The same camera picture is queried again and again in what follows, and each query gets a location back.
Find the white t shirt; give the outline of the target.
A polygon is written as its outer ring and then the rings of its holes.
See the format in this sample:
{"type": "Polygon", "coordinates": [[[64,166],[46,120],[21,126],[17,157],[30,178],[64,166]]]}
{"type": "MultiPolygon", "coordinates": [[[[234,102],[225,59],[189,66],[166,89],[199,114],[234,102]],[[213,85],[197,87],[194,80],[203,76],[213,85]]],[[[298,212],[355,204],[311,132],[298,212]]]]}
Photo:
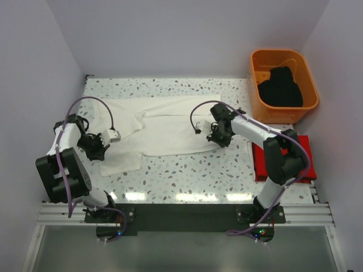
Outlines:
{"type": "Polygon", "coordinates": [[[215,150],[218,145],[195,134],[194,122],[213,122],[210,105],[220,95],[104,99],[93,102],[92,133],[109,128],[110,120],[121,139],[110,145],[100,163],[103,177],[141,168],[142,156],[188,155],[215,150]]]}

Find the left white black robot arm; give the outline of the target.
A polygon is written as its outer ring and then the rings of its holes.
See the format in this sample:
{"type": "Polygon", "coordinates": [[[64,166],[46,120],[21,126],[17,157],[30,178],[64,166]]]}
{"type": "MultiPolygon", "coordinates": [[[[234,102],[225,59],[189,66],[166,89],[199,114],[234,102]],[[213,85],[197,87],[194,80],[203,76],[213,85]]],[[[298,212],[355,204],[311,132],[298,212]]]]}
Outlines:
{"type": "Polygon", "coordinates": [[[89,122],[77,114],[55,124],[55,139],[48,153],[36,159],[36,169],[52,203],[67,204],[67,215],[84,205],[87,216],[96,222],[111,223],[120,216],[109,193],[94,187],[76,149],[90,161],[103,161],[109,148],[102,134],[88,132],[89,122]]]}

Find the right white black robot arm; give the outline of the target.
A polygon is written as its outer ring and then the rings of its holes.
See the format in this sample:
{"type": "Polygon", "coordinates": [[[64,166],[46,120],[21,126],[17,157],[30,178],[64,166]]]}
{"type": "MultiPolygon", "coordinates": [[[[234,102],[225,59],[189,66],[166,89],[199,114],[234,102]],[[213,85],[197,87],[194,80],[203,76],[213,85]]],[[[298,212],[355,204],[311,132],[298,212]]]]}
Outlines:
{"type": "Polygon", "coordinates": [[[264,223],[272,217],[285,188],[310,169],[309,155],[292,129],[275,129],[221,103],[214,105],[210,112],[214,122],[209,125],[208,141],[224,148],[230,145],[233,136],[240,135],[264,151],[267,180],[254,198],[250,215],[251,219],[264,223]]]}

